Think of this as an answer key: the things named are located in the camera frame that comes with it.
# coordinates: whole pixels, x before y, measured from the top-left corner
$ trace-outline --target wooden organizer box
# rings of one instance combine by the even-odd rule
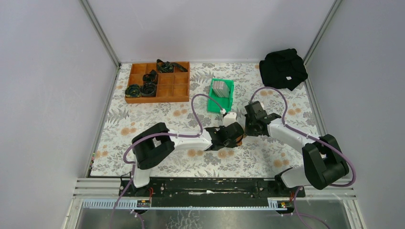
[[[190,99],[190,62],[176,63],[186,68],[187,72],[184,73],[174,67],[173,73],[160,73],[156,69],[156,63],[132,64],[127,87],[132,84],[142,86],[143,75],[155,70],[158,73],[156,97],[131,98],[125,96],[125,101],[128,104],[188,102]]]

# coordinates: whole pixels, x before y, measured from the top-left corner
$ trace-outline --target floral pattern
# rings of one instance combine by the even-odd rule
[[[245,105],[252,96],[252,88],[262,85],[258,64],[203,63],[190,64],[190,97],[208,94],[212,78],[234,81],[232,111],[242,118]],[[95,152],[91,176],[120,176],[131,170],[122,156],[131,140],[158,122],[175,130],[197,130],[198,124],[191,111],[190,102],[160,104],[127,104],[124,91],[131,64],[123,64],[112,96],[107,120]],[[317,134],[304,84],[294,91],[282,89],[288,101],[286,121]],[[277,92],[262,90],[255,99],[264,103],[268,113],[282,114],[284,103]],[[219,126],[222,116],[206,111],[207,99],[195,99],[196,112],[204,127]],[[237,148],[219,151],[174,151],[152,169],[154,177],[273,177],[279,172],[303,164],[302,156],[283,142],[266,136],[246,137]],[[134,160],[132,153],[128,160]]]

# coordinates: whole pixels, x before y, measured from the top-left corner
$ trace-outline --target white wall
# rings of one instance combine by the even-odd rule
[[[258,61],[307,53],[333,0],[90,0],[122,62]]]
[[[405,228],[405,1],[344,1],[308,65],[369,229]]]
[[[115,67],[77,0],[0,12],[0,228],[60,228]]]

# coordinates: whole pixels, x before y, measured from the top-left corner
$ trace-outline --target black cloth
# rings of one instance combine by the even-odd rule
[[[277,89],[294,90],[308,78],[304,62],[297,50],[286,49],[267,54],[259,64],[263,84]]]

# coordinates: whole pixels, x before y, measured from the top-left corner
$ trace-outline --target green plastic basket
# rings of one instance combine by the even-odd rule
[[[215,81],[224,81],[226,83],[226,85],[231,90],[229,98],[220,98],[220,97],[216,96],[215,92],[213,91],[213,83]],[[209,96],[212,97],[214,100],[216,100],[222,106],[222,108],[225,109],[227,112],[231,111],[232,102],[234,101],[234,99],[232,97],[233,94],[234,94],[234,82],[232,80],[222,80],[222,79],[212,79],[211,80]],[[220,110],[221,109],[218,107],[218,105],[216,103],[214,103],[214,101],[212,101],[211,99],[208,100],[207,111],[219,113]]]

